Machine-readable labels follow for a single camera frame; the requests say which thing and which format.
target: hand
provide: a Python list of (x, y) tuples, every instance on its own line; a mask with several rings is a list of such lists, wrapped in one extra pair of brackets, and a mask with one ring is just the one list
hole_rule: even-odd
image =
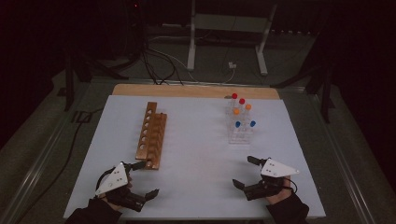
[[(290, 188), (290, 176), (285, 176), (283, 180), (283, 186)], [(277, 195), (265, 197), (269, 204), (279, 203), (291, 195), (290, 189), (282, 189)]]
[[(128, 185), (127, 185), (127, 188), (128, 189), (130, 189), (131, 187), (132, 187), (132, 178), (128, 175)], [(114, 203), (110, 203), (108, 200), (107, 200), (107, 197), (106, 197), (106, 194), (105, 193), (103, 193), (103, 194), (99, 194), (99, 199), (102, 199), (103, 201), (105, 201), (113, 210), (115, 210), (115, 211), (119, 211), (121, 208), (122, 208), (122, 206), (119, 206), (119, 205), (116, 205), (116, 204), (114, 204)]]

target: white plug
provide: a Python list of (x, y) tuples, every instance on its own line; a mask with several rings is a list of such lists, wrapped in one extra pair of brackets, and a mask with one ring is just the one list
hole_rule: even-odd
[(228, 62), (228, 66), (229, 66), (231, 69), (236, 68), (236, 63), (234, 63), (234, 62)]

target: robotic hand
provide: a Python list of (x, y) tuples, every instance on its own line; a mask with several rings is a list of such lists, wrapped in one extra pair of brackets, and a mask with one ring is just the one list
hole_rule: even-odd
[(247, 161), (262, 166), (262, 180), (258, 184), (245, 187), (245, 184), (233, 179), (233, 185), (245, 192), (248, 201), (277, 195), (282, 189), (292, 189), (283, 186), (284, 176), (300, 172), (271, 158), (267, 160), (247, 157)]
[[(147, 201), (158, 195), (159, 190), (155, 189), (145, 196), (134, 194), (127, 187), (127, 174), (129, 174), (131, 170), (142, 169), (145, 166), (145, 161), (134, 164), (121, 162), (117, 167), (105, 171), (96, 184), (96, 196), (105, 193), (108, 202), (140, 212)], [(109, 176), (101, 185), (100, 183), (106, 175)]]

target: dark background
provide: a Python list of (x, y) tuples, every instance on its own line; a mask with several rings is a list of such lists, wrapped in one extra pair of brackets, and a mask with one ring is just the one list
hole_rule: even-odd
[[(122, 51), (120, 46), (112, 44), (111, 38), (117, 37), (109, 35), (105, 27), (109, 24), (123, 26), (127, 16), (134, 24), (136, 12), (127, 15), (121, 10), (125, 8), (122, 6), (130, 7), (134, 3), (138, 3), (143, 22), (148, 25), (186, 25), (190, 22), (189, 1), (112, 2), (115, 4), (112, 12), (101, 10), (108, 1), (7, 0), (0, 3), (0, 147), (52, 90), (50, 79), (64, 70), (64, 43), (71, 40), (79, 43), (95, 58), (131, 53), (133, 47)], [(244, 1), (197, 2), (201, 2), (197, 10), (202, 11), (219, 12), (221, 8), (221, 13), (227, 14), (234, 12), (232, 8), (237, 5), (240, 15), (267, 13), (260, 10), (262, 1), (252, 1), (258, 4), (254, 11), (245, 8)], [(396, 136), (396, 94), (393, 90), (396, 3), (391, 0), (278, 3), (273, 31), (277, 35), (288, 31), (317, 35), (304, 68), (323, 61), (334, 64), (332, 83), (340, 88), (389, 183), (396, 190), (396, 181), (390, 173), (396, 168), (393, 161), (396, 159), (393, 140)]]

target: wooden block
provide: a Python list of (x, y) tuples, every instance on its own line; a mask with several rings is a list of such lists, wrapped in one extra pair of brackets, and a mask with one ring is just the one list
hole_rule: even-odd
[(135, 155), (137, 160), (146, 161), (150, 170), (160, 168), (167, 119), (166, 114), (156, 114), (156, 109), (157, 103), (148, 102)]

